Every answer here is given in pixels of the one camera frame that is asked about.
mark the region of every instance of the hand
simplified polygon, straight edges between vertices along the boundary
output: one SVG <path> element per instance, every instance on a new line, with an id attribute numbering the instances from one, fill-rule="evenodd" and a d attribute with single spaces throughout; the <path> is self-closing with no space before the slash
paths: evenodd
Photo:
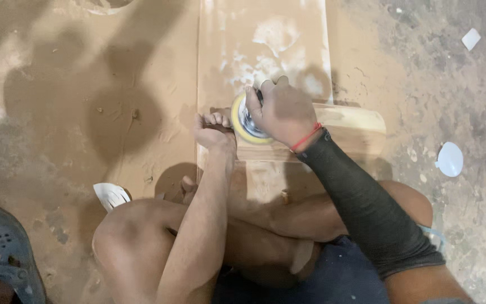
<path id="1" fill-rule="evenodd" d="M 314 130 L 316 113 L 312 100 L 290 86 L 286 76 L 281 76 L 276 84 L 269 79 L 262 83 L 263 107 L 252 87 L 248 86 L 245 90 L 246 106 L 252 120 L 274 139 L 292 147 Z"/>
<path id="2" fill-rule="evenodd" d="M 210 150 L 220 147 L 235 152 L 235 135 L 230 129 L 230 119 L 220 113 L 194 115 L 194 139 Z"/>

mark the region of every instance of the wooden board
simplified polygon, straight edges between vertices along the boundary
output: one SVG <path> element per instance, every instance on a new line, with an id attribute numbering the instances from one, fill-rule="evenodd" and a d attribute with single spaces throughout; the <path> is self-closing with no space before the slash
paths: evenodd
<path id="1" fill-rule="evenodd" d="M 280 74 L 287 75 L 290 84 L 308 93 L 314 102 L 333 104 L 325 0 L 201 0 L 198 31 L 199 113 L 231 107 L 246 85 Z M 336 127 L 345 122 L 344 117 L 355 117 L 326 116 L 327 123 Z M 199 173 L 206 161 L 207 150 L 198 146 Z M 237 161 L 229 212 L 281 203 L 284 189 L 294 200 L 324 192 L 302 163 Z"/>
<path id="2" fill-rule="evenodd" d="M 386 123 L 375 111 L 362 108 L 314 104 L 316 118 L 327 128 L 336 144 L 354 160 L 372 160 L 386 142 Z M 238 136 L 238 160 L 298 162 L 280 142 L 251 144 Z"/>

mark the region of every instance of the knee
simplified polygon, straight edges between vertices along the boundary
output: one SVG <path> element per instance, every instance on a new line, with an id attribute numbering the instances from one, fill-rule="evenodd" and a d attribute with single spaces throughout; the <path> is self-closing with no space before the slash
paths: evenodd
<path id="1" fill-rule="evenodd" d="M 417 224 L 433 225 L 433 206 L 423 194 L 403 183 L 381 181 L 380 185 Z"/>
<path id="2" fill-rule="evenodd" d="M 106 215 L 93 234 L 92 248 L 95 256 L 110 255 L 118 248 L 128 248 L 140 238 L 145 225 L 155 225 L 154 204 L 143 201 L 131 201 L 118 206 Z"/>

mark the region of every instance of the red string bracelet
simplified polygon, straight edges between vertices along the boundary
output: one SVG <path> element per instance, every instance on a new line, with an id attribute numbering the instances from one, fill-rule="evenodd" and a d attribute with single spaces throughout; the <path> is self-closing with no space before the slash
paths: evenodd
<path id="1" fill-rule="evenodd" d="M 290 151 L 295 151 L 295 149 L 297 149 L 302 143 L 304 143 L 305 141 L 307 141 L 307 139 L 309 139 L 314 133 L 316 133 L 316 131 L 320 130 L 320 128 L 322 128 L 322 124 L 319 123 L 319 122 L 315 122 L 314 123 L 314 130 L 312 130 L 312 132 L 303 137 L 300 141 L 298 141 L 297 144 L 293 145 L 292 148 L 290 148 Z"/>

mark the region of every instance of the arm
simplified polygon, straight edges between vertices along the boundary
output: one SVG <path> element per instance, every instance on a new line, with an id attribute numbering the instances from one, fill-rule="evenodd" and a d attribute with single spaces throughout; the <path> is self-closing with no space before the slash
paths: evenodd
<path id="1" fill-rule="evenodd" d="M 205 123 L 229 126 L 225 116 L 197 114 L 195 120 L 194 137 L 209 150 L 209 156 L 166 262 L 157 303 L 209 303 L 224 257 L 235 137 L 204 129 Z"/>
<path id="2" fill-rule="evenodd" d="M 292 147 L 314 129 L 316 114 L 309 97 L 288 84 L 263 82 L 261 107 L 247 90 L 247 108 L 256 125 Z M 394 303 L 437 298 L 469 300 L 421 229 L 370 175 L 319 131 L 296 151 L 322 182 L 352 239 L 386 281 Z"/>

